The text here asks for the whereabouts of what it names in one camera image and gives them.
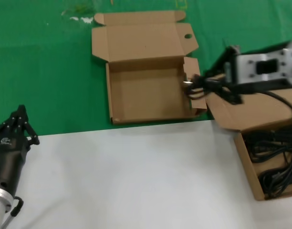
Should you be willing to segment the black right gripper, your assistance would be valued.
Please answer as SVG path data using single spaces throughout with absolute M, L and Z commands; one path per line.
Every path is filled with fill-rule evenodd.
M 227 46 L 214 64 L 203 72 L 203 77 L 210 78 L 224 73 L 224 65 L 235 55 L 235 46 Z M 261 81 L 254 83 L 236 84 L 231 86 L 224 79 L 206 79 L 202 88 L 206 93 L 214 93 L 232 105 L 242 104 L 241 94 L 255 94 L 260 92 L 289 89 L 289 82 L 285 79 Z

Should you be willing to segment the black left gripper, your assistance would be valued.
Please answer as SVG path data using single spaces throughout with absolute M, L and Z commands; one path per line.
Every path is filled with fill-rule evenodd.
M 26 161 L 29 145 L 39 145 L 38 134 L 29 123 L 25 105 L 10 114 L 0 124 L 0 188 L 15 194 L 19 184 L 22 168 Z

